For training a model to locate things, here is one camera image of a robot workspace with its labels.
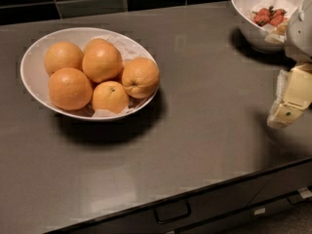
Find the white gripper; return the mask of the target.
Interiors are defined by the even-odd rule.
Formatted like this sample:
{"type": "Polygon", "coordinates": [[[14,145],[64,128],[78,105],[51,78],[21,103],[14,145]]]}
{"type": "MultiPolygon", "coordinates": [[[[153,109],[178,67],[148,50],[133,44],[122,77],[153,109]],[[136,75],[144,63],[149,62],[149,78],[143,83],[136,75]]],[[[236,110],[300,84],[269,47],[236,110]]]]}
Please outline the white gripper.
{"type": "MultiPolygon", "coordinates": [[[[312,62],[312,0],[304,0],[292,14],[286,31],[285,53],[296,62],[312,62]]],[[[267,125],[283,129],[293,124],[311,103],[312,64],[299,63],[290,71],[281,70],[267,125]]]]}

